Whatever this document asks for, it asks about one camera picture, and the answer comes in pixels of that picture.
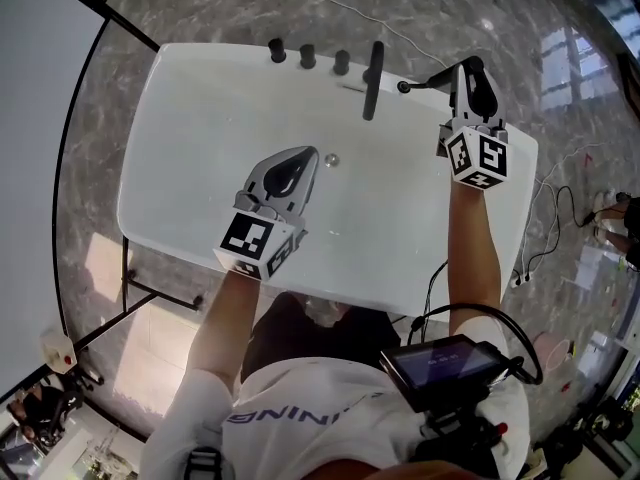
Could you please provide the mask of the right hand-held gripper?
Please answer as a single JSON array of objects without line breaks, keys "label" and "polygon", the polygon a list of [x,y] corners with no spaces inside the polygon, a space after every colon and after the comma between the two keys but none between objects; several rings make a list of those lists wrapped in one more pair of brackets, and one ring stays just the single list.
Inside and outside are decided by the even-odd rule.
[{"label": "right hand-held gripper", "polygon": [[508,132],[503,128],[503,98],[496,81],[483,64],[474,66],[473,77],[472,110],[464,67],[455,66],[450,94],[452,119],[440,126],[439,142],[454,182],[489,190],[509,177]]}]

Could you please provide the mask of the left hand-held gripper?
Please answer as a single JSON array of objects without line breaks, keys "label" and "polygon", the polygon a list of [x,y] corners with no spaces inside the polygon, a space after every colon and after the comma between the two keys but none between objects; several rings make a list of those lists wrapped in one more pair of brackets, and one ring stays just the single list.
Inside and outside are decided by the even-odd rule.
[{"label": "left hand-held gripper", "polygon": [[[225,271],[266,282],[299,248],[306,222],[291,212],[304,210],[318,165],[319,153],[313,146],[285,149],[255,165],[246,191],[236,194],[226,231],[213,248]],[[275,198],[283,210],[255,195]]]}]

